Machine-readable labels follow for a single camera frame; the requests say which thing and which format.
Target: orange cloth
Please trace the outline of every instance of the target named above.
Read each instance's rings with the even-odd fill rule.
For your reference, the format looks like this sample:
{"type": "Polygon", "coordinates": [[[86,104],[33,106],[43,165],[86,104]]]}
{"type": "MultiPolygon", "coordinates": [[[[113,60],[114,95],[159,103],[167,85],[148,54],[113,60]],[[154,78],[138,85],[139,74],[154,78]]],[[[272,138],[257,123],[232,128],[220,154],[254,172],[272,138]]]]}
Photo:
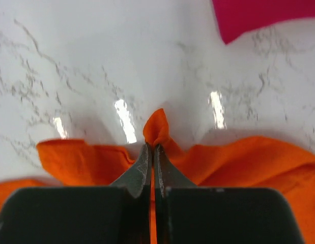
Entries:
{"type": "MultiPolygon", "coordinates": [[[[249,137],[225,146],[195,145],[183,151],[170,138],[163,109],[144,127],[146,142],[162,144],[170,161],[194,183],[215,187],[271,187],[289,201],[307,243],[315,243],[315,155],[286,142],[249,137]]],[[[134,162],[120,146],[87,145],[82,140],[50,140],[37,145],[43,168],[67,186],[107,185],[134,162]]],[[[0,184],[0,208],[19,187],[34,180],[0,184]]],[[[156,243],[154,195],[151,236],[156,243]]]]}

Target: white marble table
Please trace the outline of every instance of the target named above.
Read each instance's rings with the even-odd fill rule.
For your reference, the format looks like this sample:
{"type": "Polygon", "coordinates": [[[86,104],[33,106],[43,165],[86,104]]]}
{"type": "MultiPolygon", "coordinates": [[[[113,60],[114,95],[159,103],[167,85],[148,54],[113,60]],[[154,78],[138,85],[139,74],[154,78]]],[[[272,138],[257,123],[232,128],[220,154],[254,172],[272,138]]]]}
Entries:
{"type": "Polygon", "coordinates": [[[184,148],[258,134],[315,153],[315,19],[225,46],[209,0],[0,1],[0,180],[47,176],[44,139],[139,145],[160,107],[184,148]]]}

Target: magenta fabric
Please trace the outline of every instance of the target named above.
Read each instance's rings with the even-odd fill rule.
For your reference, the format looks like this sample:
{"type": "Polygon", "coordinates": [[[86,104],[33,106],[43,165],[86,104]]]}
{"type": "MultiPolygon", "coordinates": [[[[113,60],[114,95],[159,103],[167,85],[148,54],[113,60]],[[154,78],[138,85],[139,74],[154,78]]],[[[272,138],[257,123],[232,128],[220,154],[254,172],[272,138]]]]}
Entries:
{"type": "Polygon", "coordinates": [[[315,0],[212,0],[220,35],[228,44],[241,34],[277,22],[315,17],[315,0]]]}

